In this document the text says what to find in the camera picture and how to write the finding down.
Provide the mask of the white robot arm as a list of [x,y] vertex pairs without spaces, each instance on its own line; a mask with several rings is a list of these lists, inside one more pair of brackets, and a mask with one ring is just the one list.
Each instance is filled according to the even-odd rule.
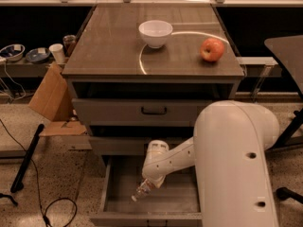
[[268,109],[218,101],[200,112],[193,136],[178,147],[150,142],[142,176],[159,187],[170,173],[194,166],[203,227],[278,227],[264,154],[278,135]]

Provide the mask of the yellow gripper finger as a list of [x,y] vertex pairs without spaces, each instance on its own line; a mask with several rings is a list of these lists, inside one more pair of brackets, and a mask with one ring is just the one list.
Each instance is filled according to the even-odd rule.
[[156,188],[160,188],[164,180],[165,180],[165,176],[160,176],[158,178],[153,178],[151,182]]

